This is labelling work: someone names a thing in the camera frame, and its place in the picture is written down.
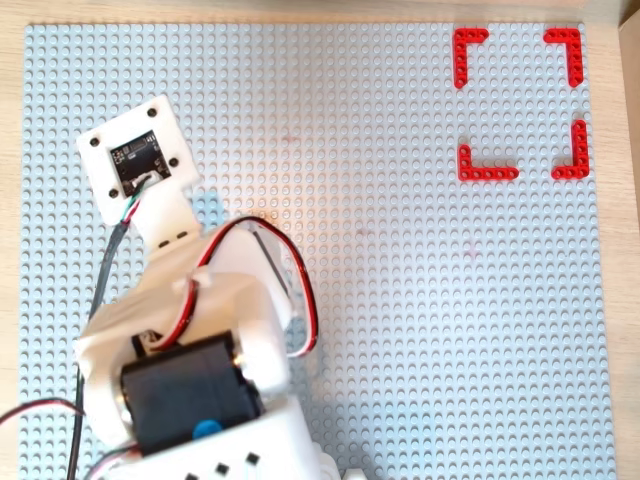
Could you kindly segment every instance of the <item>black circuit board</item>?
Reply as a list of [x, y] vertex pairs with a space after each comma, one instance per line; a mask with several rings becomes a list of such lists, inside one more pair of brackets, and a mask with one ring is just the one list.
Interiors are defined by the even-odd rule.
[[157, 172], [163, 179], [171, 176], [153, 130], [114, 148], [111, 158], [126, 197], [133, 194], [138, 182], [150, 172]]

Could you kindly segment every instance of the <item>white plastic housing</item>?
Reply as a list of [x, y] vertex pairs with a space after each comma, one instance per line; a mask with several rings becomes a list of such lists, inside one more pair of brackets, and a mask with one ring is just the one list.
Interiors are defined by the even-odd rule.
[[[155, 116], [149, 116], [150, 109], [156, 112]], [[182, 232], [196, 233], [201, 230], [183, 194], [184, 189], [198, 181], [199, 175], [169, 99], [164, 95], [156, 97], [83, 133], [76, 143], [102, 218], [106, 224], [115, 225], [129, 199], [122, 189], [111, 150], [149, 131], [154, 132], [167, 162], [172, 158], [178, 159], [177, 166], [169, 165], [169, 178], [145, 190], [140, 208], [133, 217], [133, 223], [145, 244], [153, 250], [164, 241], [175, 240]], [[91, 144], [93, 139], [98, 141], [95, 146]], [[115, 198], [109, 195], [112, 189], [118, 192]]]
[[[247, 462], [249, 453], [259, 457], [255, 465]], [[219, 464], [228, 467], [226, 475], [216, 474]], [[331, 477], [321, 475], [318, 454], [298, 400], [283, 397], [256, 420], [123, 464], [114, 468], [108, 478], [325, 480]]]
[[[208, 241], [185, 237], [152, 257], [138, 288], [102, 306], [76, 342], [88, 421], [110, 447], [134, 440], [120, 390], [122, 366], [136, 358], [131, 337], [170, 329], [184, 299], [185, 275]], [[231, 330], [245, 377], [265, 398], [283, 393], [289, 383], [283, 330], [291, 320], [291, 304], [253, 235], [232, 230], [194, 278], [200, 284], [198, 303], [180, 342]]]

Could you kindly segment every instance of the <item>red wire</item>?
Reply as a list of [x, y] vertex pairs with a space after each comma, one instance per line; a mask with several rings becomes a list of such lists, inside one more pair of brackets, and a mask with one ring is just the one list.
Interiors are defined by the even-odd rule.
[[[291, 256], [293, 257], [294, 263], [296, 264], [296, 268], [298, 269], [298, 273], [300, 274], [300, 281], [302, 283], [302, 288], [304, 289], [305, 298], [307, 299], [307, 307], [309, 309], [309, 327], [308, 328], [311, 329], [310, 341], [309, 341], [309, 345], [307, 345], [306, 349], [304, 350], [304, 352], [302, 352], [300, 356], [306, 355], [311, 350], [313, 350], [316, 344], [318, 343], [318, 330], [319, 330], [318, 309], [316, 307], [315, 296], [313, 295], [311, 279], [309, 278], [309, 273], [307, 272], [307, 267], [304, 264], [302, 255], [300, 254], [300, 251], [297, 249], [295, 244], [291, 241], [291, 239], [285, 233], [283, 233], [281, 230], [279, 230], [278, 228], [276, 228], [275, 226], [273, 226], [272, 224], [270, 224], [266, 220], [263, 220], [260, 217], [248, 216], [248, 217], [237, 218], [225, 224], [222, 227], [222, 229], [217, 234], [214, 235], [211, 243], [209, 244], [204, 254], [198, 261], [197, 267], [203, 267], [207, 265], [211, 261], [211, 258], [215, 254], [220, 244], [222, 243], [222, 240], [224, 240], [225, 236], [231, 231], [231, 229], [244, 222], [257, 223], [264, 229], [273, 233], [282, 242], [284, 242], [284, 244], [289, 248], [289, 251], [291, 253]], [[178, 338], [180, 338], [180, 336], [184, 333], [187, 326], [189, 325], [189, 322], [191, 321], [191, 316], [192, 316], [191, 314], [187, 315], [188, 317], [187, 321], [184, 321], [184, 322], [181, 321], [179, 323], [179, 327], [176, 326], [173, 332], [169, 334], [169, 337], [167, 338], [167, 342], [163, 343], [163, 348], [167, 348], [171, 346], [175, 341], [178, 340]]]
[[84, 415], [84, 412], [82, 410], [80, 410], [73, 403], [71, 403], [69, 400], [65, 400], [64, 398], [41, 398], [39, 400], [33, 400], [32, 402], [23, 403], [22, 405], [18, 405], [17, 407], [12, 408], [0, 417], [0, 425], [17, 415], [21, 415], [31, 410], [32, 408], [44, 407], [46, 405], [60, 405], [62, 407], [73, 410], [76, 415]]
[[140, 200], [136, 201], [136, 203], [133, 205], [133, 207], [131, 207], [131, 210], [129, 210], [129, 213], [127, 214], [127, 216], [124, 219], [124, 223], [131, 222], [131, 218], [133, 218], [133, 214], [136, 213], [136, 211], [138, 210], [139, 206], [140, 206]]
[[171, 332], [166, 340], [162, 342], [162, 344], [155, 347], [153, 350], [165, 350], [173, 345], [178, 338], [185, 332], [189, 324], [191, 323], [191, 319], [193, 318], [193, 312], [196, 309], [196, 300], [198, 298], [198, 282], [195, 280], [189, 281], [189, 292], [187, 293], [187, 301], [185, 303], [184, 309], [180, 314], [180, 320], [176, 324], [173, 332]]

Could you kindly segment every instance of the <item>blue component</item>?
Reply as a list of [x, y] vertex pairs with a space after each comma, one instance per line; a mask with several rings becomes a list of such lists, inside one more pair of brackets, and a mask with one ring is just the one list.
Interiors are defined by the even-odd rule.
[[220, 433], [222, 431], [222, 425], [215, 420], [203, 420], [196, 425], [193, 429], [193, 439], [208, 437], [214, 433]]

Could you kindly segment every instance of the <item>black wire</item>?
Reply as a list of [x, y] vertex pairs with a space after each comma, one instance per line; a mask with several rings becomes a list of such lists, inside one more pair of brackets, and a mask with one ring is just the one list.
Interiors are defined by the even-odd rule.
[[73, 403], [71, 403], [66, 398], [61, 397], [48, 397], [48, 398], [39, 398], [38, 400], [32, 400], [30, 402], [22, 403], [17, 407], [12, 408], [11, 410], [5, 412], [0, 416], [0, 425], [2, 425], [7, 420], [16, 417], [18, 415], [22, 415], [23, 413], [27, 413], [29, 410], [37, 407], [44, 407], [50, 405], [60, 405], [68, 408], [71, 412], [74, 412], [76, 415], [84, 415], [82, 410], [79, 410]]
[[[113, 258], [116, 255], [118, 246], [124, 238], [128, 223], [120, 222], [116, 225], [111, 232], [107, 249], [104, 252], [102, 263], [100, 264], [100, 273], [98, 273], [98, 282], [96, 283], [96, 290], [93, 294], [93, 300], [91, 301], [91, 310], [89, 312], [89, 321], [93, 318], [93, 315], [98, 310], [98, 307], [102, 304], [104, 298], [104, 292], [107, 287], [107, 280], [109, 280], [109, 272], [111, 271], [111, 265], [113, 264]], [[84, 377], [80, 373], [80, 369], [76, 367], [76, 407], [79, 410], [84, 409]], [[78, 457], [80, 454], [80, 437], [82, 435], [82, 416], [76, 416], [73, 422], [73, 436], [71, 437], [71, 451], [69, 452], [69, 467], [67, 468], [67, 480], [75, 480], [76, 469], [78, 467]]]

